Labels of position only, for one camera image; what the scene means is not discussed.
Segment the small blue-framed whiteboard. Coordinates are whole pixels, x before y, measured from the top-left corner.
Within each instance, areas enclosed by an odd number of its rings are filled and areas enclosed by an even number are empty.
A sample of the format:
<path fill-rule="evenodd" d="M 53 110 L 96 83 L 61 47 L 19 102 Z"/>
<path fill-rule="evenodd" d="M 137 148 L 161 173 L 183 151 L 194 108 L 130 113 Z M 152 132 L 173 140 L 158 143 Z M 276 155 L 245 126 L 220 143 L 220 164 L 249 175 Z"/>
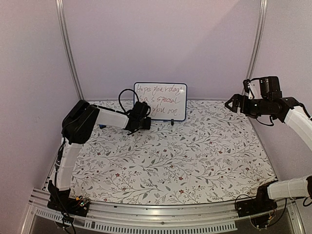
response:
<path fill-rule="evenodd" d="M 151 107 L 151 119 L 186 119 L 188 87 L 185 83 L 136 82 L 134 91 L 139 101 L 146 102 Z"/>

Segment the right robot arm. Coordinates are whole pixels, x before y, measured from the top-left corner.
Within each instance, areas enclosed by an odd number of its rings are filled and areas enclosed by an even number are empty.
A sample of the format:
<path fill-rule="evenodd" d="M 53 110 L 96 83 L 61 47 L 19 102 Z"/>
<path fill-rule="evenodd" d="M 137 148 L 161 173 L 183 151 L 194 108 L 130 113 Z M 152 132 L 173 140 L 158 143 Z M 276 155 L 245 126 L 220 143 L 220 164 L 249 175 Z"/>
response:
<path fill-rule="evenodd" d="M 302 102 L 291 96 L 283 96 L 277 76 L 245 79 L 243 86 L 245 93 L 233 95 L 225 103 L 227 109 L 255 120 L 268 116 L 269 127 L 274 125 L 274 120 L 279 120 L 285 124 L 286 132 L 292 134 L 290 137 L 282 137 L 286 148 L 291 152 L 298 150 L 300 153 L 311 153 L 312 117 Z M 296 173 L 296 176 L 259 186 L 252 202 L 254 211 L 261 213 L 271 202 L 279 199 L 311 198 L 312 175 Z"/>

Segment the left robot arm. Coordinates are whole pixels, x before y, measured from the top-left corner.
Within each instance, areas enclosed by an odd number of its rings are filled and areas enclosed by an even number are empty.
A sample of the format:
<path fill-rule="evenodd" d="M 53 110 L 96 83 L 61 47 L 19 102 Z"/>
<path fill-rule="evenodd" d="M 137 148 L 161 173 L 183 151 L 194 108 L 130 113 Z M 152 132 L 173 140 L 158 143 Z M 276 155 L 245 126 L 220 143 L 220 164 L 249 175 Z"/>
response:
<path fill-rule="evenodd" d="M 149 130 L 151 107 L 137 101 L 126 112 L 90 104 L 80 100 L 62 122 L 62 143 L 55 162 L 55 177 L 49 181 L 48 191 L 54 194 L 53 203 L 63 212 L 69 211 L 73 204 L 71 198 L 61 193 L 70 192 L 70 180 L 75 161 L 80 150 L 91 137 L 95 125 L 113 126 L 133 134 L 139 130 Z"/>

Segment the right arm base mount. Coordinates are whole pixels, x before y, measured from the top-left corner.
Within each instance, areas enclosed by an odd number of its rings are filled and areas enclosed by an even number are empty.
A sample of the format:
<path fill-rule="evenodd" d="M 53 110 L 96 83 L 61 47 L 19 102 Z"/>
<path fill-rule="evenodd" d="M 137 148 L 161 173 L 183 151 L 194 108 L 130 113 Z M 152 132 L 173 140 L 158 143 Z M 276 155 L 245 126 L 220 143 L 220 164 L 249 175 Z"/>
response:
<path fill-rule="evenodd" d="M 246 200 L 236 199 L 234 208 L 239 217 L 246 217 L 272 211 L 277 208 L 277 202 L 269 199 L 267 195 L 257 195 L 255 198 L 248 197 Z"/>

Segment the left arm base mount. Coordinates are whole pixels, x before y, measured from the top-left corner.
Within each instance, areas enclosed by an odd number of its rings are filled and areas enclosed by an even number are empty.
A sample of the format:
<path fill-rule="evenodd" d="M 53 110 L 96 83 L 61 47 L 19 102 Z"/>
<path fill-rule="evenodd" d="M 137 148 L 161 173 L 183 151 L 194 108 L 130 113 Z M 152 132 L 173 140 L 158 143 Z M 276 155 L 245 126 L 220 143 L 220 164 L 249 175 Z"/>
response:
<path fill-rule="evenodd" d="M 60 191 L 54 186 L 52 180 L 49 180 L 48 192 L 50 193 L 50 198 L 47 204 L 49 209 L 67 212 L 70 215 L 87 216 L 90 204 L 86 198 L 82 198 L 82 196 L 71 198 L 70 189 Z"/>

